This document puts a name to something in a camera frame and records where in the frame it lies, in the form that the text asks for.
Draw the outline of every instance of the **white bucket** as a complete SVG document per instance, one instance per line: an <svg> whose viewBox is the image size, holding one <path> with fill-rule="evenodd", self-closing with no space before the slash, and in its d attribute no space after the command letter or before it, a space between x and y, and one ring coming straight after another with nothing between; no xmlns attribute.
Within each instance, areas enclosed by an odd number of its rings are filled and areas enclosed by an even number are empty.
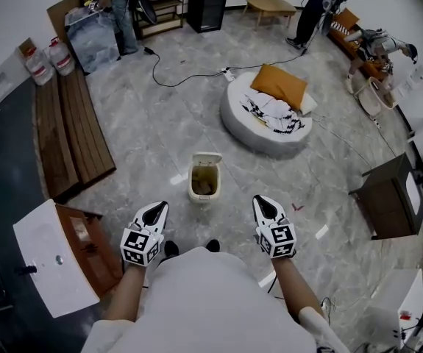
<svg viewBox="0 0 423 353"><path fill-rule="evenodd" d="M219 153L201 151L192 157L188 170L188 195L192 202L209 203L217 199L221 192L221 173Z"/></svg>

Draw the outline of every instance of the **person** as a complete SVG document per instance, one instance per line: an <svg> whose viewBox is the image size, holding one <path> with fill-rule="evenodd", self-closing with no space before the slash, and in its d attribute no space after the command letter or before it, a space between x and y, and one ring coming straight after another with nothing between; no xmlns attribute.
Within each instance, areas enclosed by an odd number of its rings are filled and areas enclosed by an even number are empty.
<svg viewBox="0 0 423 353"><path fill-rule="evenodd" d="M397 40L391 37L387 32L380 32L373 40L365 39L357 50L357 57L352 61L349 73L345 79L345 86L348 92L350 94L354 93L352 86L353 75L366 61L376 58L383 68L389 61L388 55L399 50L416 63L417 48L413 44Z"/></svg>
<svg viewBox="0 0 423 353"><path fill-rule="evenodd" d="M321 19L322 13L324 13L322 0L309 0L299 17L296 37L294 39L286 38L286 42L296 49L305 47Z"/></svg>
<svg viewBox="0 0 423 353"><path fill-rule="evenodd" d="M105 8L110 0L99 0L99 7ZM132 29L131 14L129 13L128 0L111 0L111 8L115 16L117 27L121 30L124 42L123 53L134 54L138 51L138 42Z"/></svg>
<svg viewBox="0 0 423 353"><path fill-rule="evenodd" d="M169 240L164 252L142 315L138 317L146 268L133 264L82 353L349 353L291 259L271 260L288 314L242 260L220 252L217 240L182 255Z"/></svg>

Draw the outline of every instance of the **blue jeans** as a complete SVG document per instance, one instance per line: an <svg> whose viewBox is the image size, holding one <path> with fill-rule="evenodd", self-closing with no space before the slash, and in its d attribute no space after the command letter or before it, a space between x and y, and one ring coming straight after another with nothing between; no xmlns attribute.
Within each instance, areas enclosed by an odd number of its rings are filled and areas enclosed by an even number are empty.
<svg viewBox="0 0 423 353"><path fill-rule="evenodd" d="M134 54L138 50L138 42L132 29L131 13L127 6L127 0L111 0L111 8L116 25L123 34L124 53Z"/></svg>

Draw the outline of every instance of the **sneaker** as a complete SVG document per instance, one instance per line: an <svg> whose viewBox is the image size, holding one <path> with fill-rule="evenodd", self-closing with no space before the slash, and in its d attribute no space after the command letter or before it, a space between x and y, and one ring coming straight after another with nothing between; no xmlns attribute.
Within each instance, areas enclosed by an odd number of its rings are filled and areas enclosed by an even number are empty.
<svg viewBox="0 0 423 353"><path fill-rule="evenodd" d="M219 252L221 249L221 245L219 244L217 239L210 240L209 244L206 245L206 250L209 252Z"/></svg>
<svg viewBox="0 0 423 353"><path fill-rule="evenodd" d="M291 38L286 38L285 40L286 40L286 43L287 43L287 44L289 44L289 45L293 46L295 49L297 49L297 50L300 50L300 49L301 49L301 45L300 45L300 44L298 44L298 43L296 43L296 42L294 41L294 39L291 39Z"/></svg>
<svg viewBox="0 0 423 353"><path fill-rule="evenodd" d="M172 240L167 240L164 246L164 254L166 254L166 257L177 256L179 254L179 247Z"/></svg>
<svg viewBox="0 0 423 353"><path fill-rule="evenodd" d="M352 87L352 79L351 79L351 78L349 78L349 77L347 77L347 78L345 79L344 83L345 83L345 88L347 89L347 91L348 91L350 94L353 94L354 92L353 92L353 87Z"/></svg>

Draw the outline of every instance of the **orange pillow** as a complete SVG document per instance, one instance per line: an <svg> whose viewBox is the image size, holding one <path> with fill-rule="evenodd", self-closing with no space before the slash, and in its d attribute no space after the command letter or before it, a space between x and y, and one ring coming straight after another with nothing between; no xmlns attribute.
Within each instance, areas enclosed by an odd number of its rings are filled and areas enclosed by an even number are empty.
<svg viewBox="0 0 423 353"><path fill-rule="evenodd" d="M300 110L308 83L273 65L262 65L250 87L275 99L281 99L293 110Z"/></svg>

